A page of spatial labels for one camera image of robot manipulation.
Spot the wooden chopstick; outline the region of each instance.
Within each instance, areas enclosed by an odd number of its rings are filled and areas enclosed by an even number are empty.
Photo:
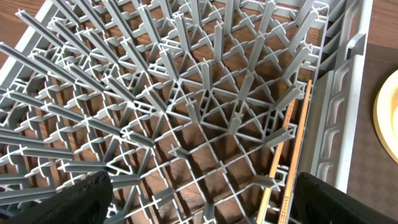
[[[287,175],[285,193],[282,201],[282,206],[280,207],[278,224],[285,224],[286,217],[288,215],[287,211],[289,209],[290,197],[292,196],[293,184],[297,171],[297,164],[299,162],[301,143],[304,135],[304,125],[305,119],[307,117],[308,102],[310,100],[311,84],[312,81],[308,81],[307,90],[305,91],[304,104],[300,114],[300,121],[298,123],[296,140],[294,142],[292,161],[290,162],[289,174]]]
[[[285,127],[285,128],[289,127],[290,118],[292,117],[292,112],[293,112],[293,108],[294,108],[294,102],[295,102],[295,100],[290,102],[286,109],[285,119],[284,119],[284,123],[283,123],[283,127]],[[274,158],[272,159],[271,169],[269,171],[270,178],[275,178],[276,170],[278,168],[280,154],[282,153],[283,147],[284,147],[283,142],[278,144],[278,146],[276,147],[276,150],[274,153]],[[271,189],[266,188],[262,195],[259,213],[257,214],[257,224],[261,224],[266,215],[267,205],[268,205],[270,196],[271,196]]]

